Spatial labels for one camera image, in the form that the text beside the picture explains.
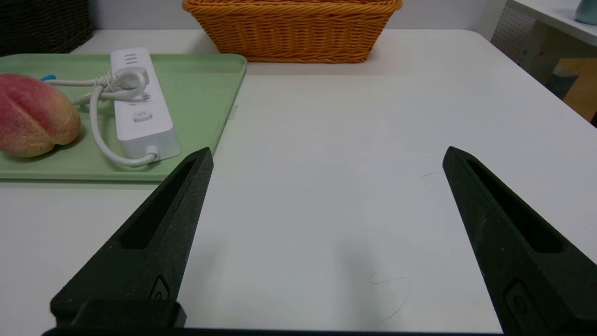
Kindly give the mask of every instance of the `white table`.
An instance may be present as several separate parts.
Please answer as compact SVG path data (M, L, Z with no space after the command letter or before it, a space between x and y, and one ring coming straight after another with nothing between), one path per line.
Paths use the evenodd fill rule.
M214 51L170 30L102 31L79 52L139 45ZM448 145L597 260L597 132L480 35L387 30L363 64L253 63L236 104L179 295L187 326L499 332ZM2 182L0 334L51 328L52 296L154 187Z
M580 0L509 0L508 4L537 19L527 39L521 66L545 83L553 72L533 68L540 57L559 60L597 57L597 26L575 21Z

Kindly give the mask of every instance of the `blue object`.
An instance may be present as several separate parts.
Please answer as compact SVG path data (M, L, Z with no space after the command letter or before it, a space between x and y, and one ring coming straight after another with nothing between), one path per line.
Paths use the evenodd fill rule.
M41 80L45 82L45 81L55 80L55 79L56 79L56 76L54 76L54 75L47 75L46 77L43 77Z
M582 0L576 9L576 20L597 26L597 0Z

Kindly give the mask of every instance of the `wicker basket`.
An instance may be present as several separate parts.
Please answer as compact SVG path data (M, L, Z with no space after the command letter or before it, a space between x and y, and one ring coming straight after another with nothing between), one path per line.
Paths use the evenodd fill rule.
M88 0L0 0L0 56L69 53L92 32Z
M402 0L184 0L221 53L256 62L359 63Z

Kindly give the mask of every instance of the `fake peach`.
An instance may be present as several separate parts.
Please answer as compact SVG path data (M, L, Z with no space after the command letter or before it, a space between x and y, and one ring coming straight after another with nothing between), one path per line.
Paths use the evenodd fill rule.
M36 78L0 74L0 151L34 157L79 135L77 109L57 88Z

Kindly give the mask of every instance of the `power strip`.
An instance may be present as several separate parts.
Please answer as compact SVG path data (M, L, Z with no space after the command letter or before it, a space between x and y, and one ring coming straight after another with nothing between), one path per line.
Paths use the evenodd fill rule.
M141 66L149 77L142 95L114 101L116 137L125 155L128 158L144 157L148 146L159 148L156 161L179 155L182 149L147 48L114 51L110 61L113 74L122 68Z

